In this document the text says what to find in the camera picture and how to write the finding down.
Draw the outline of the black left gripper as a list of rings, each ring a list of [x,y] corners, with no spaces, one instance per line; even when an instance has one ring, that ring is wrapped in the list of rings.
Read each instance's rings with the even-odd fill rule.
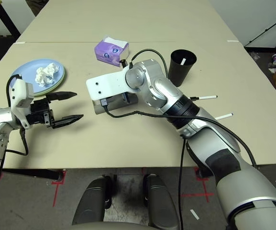
[[[34,124],[44,124],[47,127],[53,129],[68,126],[78,120],[80,120],[83,115],[69,115],[62,117],[60,120],[52,119],[51,109],[49,104],[51,101],[61,101],[66,100],[71,97],[77,96],[75,92],[53,92],[45,95],[46,98],[36,100],[31,104],[31,113],[27,115],[27,121],[30,125]]]

